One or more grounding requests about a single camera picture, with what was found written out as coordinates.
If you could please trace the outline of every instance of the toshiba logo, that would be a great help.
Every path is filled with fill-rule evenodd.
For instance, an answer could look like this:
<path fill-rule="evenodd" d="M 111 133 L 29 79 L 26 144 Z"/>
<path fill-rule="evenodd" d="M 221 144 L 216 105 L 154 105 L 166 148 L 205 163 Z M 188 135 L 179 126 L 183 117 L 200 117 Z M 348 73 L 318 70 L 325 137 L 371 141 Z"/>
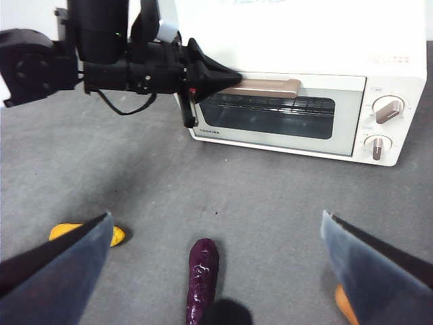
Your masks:
<path fill-rule="evenodd" d="M 200 132 L 219 134 L 218 131 L 200 129 Z"/>

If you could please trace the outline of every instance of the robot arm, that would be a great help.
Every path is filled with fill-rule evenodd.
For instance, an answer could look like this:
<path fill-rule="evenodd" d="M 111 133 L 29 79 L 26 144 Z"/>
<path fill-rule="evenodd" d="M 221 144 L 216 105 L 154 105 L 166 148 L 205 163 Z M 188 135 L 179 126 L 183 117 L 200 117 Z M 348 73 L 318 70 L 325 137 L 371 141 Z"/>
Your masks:
<path fill-rule="evenodd" d="M 141 0 L 141 13 L 127 38 L 128 0 L 68 0 L 56 9 L 59 41 L 34 30 L 0 32 L 0 73 L 11 94 L 7 107 L 72 90 L 84 81 L 85 93 L 97 92 L 118 114 L 101 89 L 152 94 L 177 93 L 183 122 L 196 120 L 191 103 L 239 83 L 242 76 L 205 56 L 194 39 L 183 46 L 175 36 L 173 1 Z M 83 71 L 78 71 L 79 59 Z"/>

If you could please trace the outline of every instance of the white wall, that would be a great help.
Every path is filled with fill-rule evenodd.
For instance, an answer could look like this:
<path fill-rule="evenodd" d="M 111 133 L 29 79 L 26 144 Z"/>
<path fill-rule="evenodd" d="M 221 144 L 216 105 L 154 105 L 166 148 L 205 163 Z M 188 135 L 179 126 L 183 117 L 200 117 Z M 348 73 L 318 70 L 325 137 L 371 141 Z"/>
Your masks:
<path fill-rule="evenodd" d="M 427 0 L 427 39 L 433 41 L 433 0 Z"/>
<path fill-rule="evenodd" d="M 433 0 L 426 1 L 427 38 L 433 40 Z M 139 13 L 140 4 L 139 0 L 129 0 L 129 3 L 131 26 Z M 57 25 L 53 15 L 55 7 L 66 8 L 66 0 L 0 0 L 0 29 L 30 28 L 46 34 L 50 39 L 57 39 Z"/>

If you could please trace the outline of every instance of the oven door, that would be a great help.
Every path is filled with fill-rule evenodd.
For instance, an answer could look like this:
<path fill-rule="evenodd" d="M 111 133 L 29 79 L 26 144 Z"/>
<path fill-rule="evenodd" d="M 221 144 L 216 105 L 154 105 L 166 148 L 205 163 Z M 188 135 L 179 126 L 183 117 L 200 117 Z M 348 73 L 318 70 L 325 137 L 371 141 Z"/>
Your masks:
<path fill-rule="evenodd" d="M 365 77 L 244 73 L 196 105 L 196 137 L 352 155 Z"/>

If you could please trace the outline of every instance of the black cable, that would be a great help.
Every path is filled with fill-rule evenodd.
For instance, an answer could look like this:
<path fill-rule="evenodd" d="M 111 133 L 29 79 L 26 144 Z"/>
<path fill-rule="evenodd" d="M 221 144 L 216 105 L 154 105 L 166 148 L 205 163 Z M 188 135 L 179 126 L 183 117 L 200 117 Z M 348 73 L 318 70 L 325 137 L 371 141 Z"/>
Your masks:
<path fill-rule="evenodd" d="M 101 96 L 102 100 L 108 105 L 108 107 L 110 107 L 113 111 L 115 111 L 117 114 L 125 116 L 125 115 L 132 115 L 138 112 L 141 112 L 142 110 L 145 110 L 146 108 L 148 108 L 150 105 L 152 105 L 153 102 L 155 102 L 156 99 L 156 93 L 151 94 L 151 96 L 147 99 L 146 103 L 144 103 L 144 105 L 136 110 L 133 110 L 132 112 L 122 112 L 121 110 L 117 109 L 117 107 L 115 107 L 115 105 L 113 105 L 110 100 L 107 98 L 107 96 L 105 96 L 105 94 L 98 89 L 96 91 L 99 96 Z"/>

